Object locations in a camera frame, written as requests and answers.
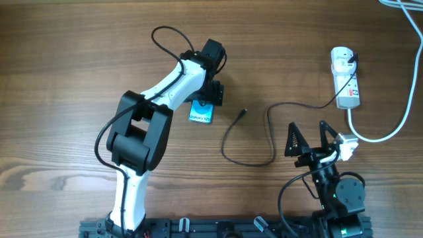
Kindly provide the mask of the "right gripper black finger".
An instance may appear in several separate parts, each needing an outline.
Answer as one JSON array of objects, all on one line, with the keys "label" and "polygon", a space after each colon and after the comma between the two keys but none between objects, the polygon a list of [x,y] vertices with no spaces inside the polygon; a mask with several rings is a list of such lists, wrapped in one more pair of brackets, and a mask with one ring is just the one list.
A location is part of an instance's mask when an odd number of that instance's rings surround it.
[{"label": "right gripper black finger", "polygon": [[319,122],[319,129],[320,129],[320,138],[321,138],[321,147],[325,150],[329,149],[329,142],[327,138],[327,133],[329,133],[333,138],[336,138],[338,133],[329,126],[329,124],[321,120]]},{"label": "right gripper black finger", "polygon": [[297,124],[291,122],[288,126],[288,137],[284,155],[286,157],[300,156],[310,152],[310,147],[299,131]]}]

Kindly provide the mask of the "Galaxy S25 smartphone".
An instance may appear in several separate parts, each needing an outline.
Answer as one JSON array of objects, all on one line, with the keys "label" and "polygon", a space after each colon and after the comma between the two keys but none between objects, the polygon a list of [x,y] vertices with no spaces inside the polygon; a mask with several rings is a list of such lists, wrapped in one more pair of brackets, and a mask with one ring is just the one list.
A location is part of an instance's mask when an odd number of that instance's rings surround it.
[{"label": "Galaxy S25 smartphone", "polygon": [[213,111],[213,104],[193,100],[188,119],[191,122],[211,124],[213,119]]}]

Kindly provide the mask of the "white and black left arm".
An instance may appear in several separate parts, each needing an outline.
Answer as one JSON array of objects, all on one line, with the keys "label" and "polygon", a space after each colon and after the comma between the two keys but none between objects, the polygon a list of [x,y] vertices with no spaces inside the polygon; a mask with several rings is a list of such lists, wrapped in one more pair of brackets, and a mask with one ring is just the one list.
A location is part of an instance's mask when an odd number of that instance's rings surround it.
[{"label": "white and black left arm", "polygon": [[177,56],[175,68],[152,88],[122,95],[106,141],[118,168],[108,219],[126,235],[139,231],[145,219],[149,175],[165,154],[174,111],[185,102],[221,106],[224,87],[214,77],[226,59],[223,45],[209,39],[202,50]]}]

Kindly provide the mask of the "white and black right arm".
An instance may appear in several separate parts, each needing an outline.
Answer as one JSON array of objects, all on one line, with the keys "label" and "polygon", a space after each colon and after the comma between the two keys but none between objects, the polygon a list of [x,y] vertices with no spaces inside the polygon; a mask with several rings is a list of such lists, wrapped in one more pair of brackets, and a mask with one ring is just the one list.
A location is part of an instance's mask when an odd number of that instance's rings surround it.
[{"label": "white and black right arm", "polygon": [[[359,214],[365,211],[365,180],[357,173],[339,173],[338,161],[351,158],[358,146],[353,134],[342,134],[332,129],[324,120],[319,122],[321,145],[311,148],[295,122],[288,126],[284,155],[297,157],[296,167],[308,167],[309,171],[289,180],[278,195],[278,212],[282,224],[293,237],[362,237],[365,233]],[[282,195],[291,184],[311,176],[321,209],[300,227],[288,222],[282,209]]]}]

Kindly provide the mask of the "white USB charger plug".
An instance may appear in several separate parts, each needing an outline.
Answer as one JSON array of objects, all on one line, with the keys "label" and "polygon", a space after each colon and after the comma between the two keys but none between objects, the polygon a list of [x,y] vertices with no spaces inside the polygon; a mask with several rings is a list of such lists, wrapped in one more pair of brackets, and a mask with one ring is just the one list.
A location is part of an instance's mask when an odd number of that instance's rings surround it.
[{"label": "white USB charger plug", "polygon": [[339,75],[351,75],[357,68],[356,57],[351,56],[349,58],[332,58],[331,71],[335,76]]}]

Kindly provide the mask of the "white power strip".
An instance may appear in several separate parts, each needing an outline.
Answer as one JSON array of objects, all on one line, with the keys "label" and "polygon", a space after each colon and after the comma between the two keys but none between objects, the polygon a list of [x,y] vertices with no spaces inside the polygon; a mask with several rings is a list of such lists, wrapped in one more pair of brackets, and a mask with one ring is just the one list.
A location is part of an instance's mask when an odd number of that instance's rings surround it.
[{"label": "white power strip", "polygon": [[[349,58],[351,56],[356,57],[356,63],[358,67],[358,55],[354,53],[351,49],[338,46],[331,50],[331,63],[332,58],[340,57],[340,58]],[[337,108],[342,110],[353,109],[360,105],[360,96],[358,90],[358,80],[356,76],[356,71],[353,72],[351,75],[339,75],[335,76],[334,78],[334,92],[335,92],[335,99]]]}]

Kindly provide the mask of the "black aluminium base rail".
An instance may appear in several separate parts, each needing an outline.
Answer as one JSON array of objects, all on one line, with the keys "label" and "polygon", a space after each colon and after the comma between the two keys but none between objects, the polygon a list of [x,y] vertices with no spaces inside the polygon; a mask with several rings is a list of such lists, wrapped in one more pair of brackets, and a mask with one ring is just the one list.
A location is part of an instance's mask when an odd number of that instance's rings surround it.
[{"label": "black aluminium base rail", "polygon": [[322,211],[311,217],[270,219],[190,219],[143,218],[137,228],[122,229],[119,221],[108,216],[96,221],[82,221],[79,236],[97,237],[373,237],[371,220],[358,214],[334,218]]}]

